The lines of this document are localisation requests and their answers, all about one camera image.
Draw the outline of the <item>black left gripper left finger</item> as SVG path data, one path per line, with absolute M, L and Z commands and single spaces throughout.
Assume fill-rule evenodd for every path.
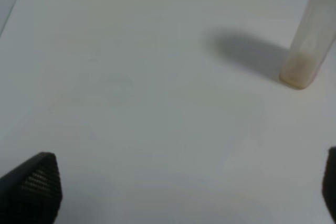
M 1 223 L 54 223 L 61 201 L 54 153 L 38 153 L 1 177 Z

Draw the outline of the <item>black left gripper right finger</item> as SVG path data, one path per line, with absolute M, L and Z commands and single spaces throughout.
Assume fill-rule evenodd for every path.
M 325 165 L 324 177 L 322 181 L 322 195 L 328 212 L 335 223 L 336 221 L 336 161 L 335 147 L 331 147 Z

